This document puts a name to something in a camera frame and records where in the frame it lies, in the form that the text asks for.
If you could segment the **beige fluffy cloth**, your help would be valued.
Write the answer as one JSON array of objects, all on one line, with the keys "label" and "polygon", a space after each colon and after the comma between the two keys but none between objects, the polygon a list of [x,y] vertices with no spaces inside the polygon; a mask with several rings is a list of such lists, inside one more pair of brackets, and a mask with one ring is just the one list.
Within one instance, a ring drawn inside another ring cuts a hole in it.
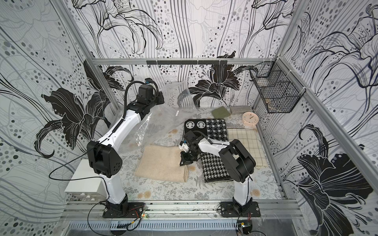
[{"label": "beige fluffy cloth", "polygon": [[155,181],[185,183],[188,167],[181,166],[181,150],[178,147],[146,146],[135,176]]}]

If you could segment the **black white houndstooth scarf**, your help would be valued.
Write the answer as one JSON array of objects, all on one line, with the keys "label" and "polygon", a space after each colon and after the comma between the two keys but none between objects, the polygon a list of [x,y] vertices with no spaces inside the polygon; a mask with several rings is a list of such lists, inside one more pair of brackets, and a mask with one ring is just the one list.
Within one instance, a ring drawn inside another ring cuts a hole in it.
[{"label": "black white houndstooth scarf", "polygon": [[205,183],[228,182],[232,180],[220,157],[210,153],[202,153],[200,157]]}]

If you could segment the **clear plastic vacuum bag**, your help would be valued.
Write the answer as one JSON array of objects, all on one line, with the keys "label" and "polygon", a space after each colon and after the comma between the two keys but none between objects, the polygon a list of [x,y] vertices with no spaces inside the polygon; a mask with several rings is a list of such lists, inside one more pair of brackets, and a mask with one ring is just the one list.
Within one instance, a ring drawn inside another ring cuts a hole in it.
[{"label": "clear plastic vacuum bag", "polygon": [[139,148],[163,138],[197,113],[187,82],[172,82],[160,91],[164,103],[151,109],[133,135],[133,141]]}]

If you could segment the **black patterned cloth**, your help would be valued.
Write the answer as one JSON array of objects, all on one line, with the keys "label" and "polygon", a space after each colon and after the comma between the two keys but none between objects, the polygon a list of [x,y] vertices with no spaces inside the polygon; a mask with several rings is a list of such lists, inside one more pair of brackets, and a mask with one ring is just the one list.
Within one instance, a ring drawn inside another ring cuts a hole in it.
[{"label": "black patterned cloth", "polygon": [[184,123],[184,134],[189,131],[200,131],[211,139],[228,141],[224,119],[189,119]]}]

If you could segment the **green scarf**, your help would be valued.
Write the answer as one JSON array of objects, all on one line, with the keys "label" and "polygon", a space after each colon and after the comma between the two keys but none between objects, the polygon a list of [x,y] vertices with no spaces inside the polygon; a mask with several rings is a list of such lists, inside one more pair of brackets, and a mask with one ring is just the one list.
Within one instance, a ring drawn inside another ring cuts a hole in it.
[{"label": "green scarf", "polygon": [[231,115],[231,113],[223,106],[212,110],[211,114],[215,119],[224,119]]}]

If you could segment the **cream checked scarf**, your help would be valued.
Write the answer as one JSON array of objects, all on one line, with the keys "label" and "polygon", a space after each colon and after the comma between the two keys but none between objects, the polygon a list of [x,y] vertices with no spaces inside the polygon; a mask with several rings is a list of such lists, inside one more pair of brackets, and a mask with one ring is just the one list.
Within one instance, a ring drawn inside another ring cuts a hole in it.
[{"label": "cream checked scarf", "polygon": [[269,166],[256,131],[250,129],[228,129],[227,134],[230,141],[237,139],[244,145],[249,154],[254,158],[257,168],[267,168]]}]

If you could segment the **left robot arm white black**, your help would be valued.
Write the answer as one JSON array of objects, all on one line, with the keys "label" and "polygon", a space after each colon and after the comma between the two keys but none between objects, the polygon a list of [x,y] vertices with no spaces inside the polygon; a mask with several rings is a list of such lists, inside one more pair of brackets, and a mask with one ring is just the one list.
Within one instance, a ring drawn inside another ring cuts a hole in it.
[{"label": "left robot arm white black", "polygon": [[145,82],[131,82],[125,89],[125,96],[134,84],[140,85],[136,99],[131,102],[125,100],[121,118],[98,141],[90,141],[87,145],[89,166],[104,183],[106,204],[118,211],[127,207],[128,202],[119,175],[123,165],[118,154],[120,145],[154,106],[164,103],[162,92],[150,78],[147,78]]}]

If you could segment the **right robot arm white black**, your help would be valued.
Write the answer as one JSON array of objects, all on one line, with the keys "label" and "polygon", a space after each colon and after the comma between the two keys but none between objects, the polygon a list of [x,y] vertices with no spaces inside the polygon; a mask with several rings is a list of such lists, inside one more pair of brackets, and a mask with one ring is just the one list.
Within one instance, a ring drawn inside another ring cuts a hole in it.
[{"label": "right robot arm white black", "polygon": [[211,139],[201,131],[189,131],[180,142],[179,149],[181,150],[180,165],[192,164],[202,153],[219,157],[228,175],[234,180],[234,203],[239,207],[245,207],[252,202],[250,182],[256,161],[241,141],[234,139],[223,142]]}]

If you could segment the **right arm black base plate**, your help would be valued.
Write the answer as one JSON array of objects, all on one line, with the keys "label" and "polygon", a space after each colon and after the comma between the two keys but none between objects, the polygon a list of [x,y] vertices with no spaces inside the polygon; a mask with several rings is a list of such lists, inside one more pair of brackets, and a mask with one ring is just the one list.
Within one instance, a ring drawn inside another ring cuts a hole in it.
[{"label": "right arm black base plate", "polygon": [[252,200],[244,206],[237,202],[220,202],[220,214],[224,218],[261,217],[258,202]]}]

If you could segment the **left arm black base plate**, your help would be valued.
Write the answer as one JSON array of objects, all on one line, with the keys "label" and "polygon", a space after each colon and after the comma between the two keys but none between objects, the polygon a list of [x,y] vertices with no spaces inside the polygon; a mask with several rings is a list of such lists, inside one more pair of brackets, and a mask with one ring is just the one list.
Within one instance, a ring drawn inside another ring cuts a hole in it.
[{"label": "left arm black base plate", "polygon": [[106,203],[103,218],[140,218],[144,210],[144,202],[131,202],[123,204]]}]

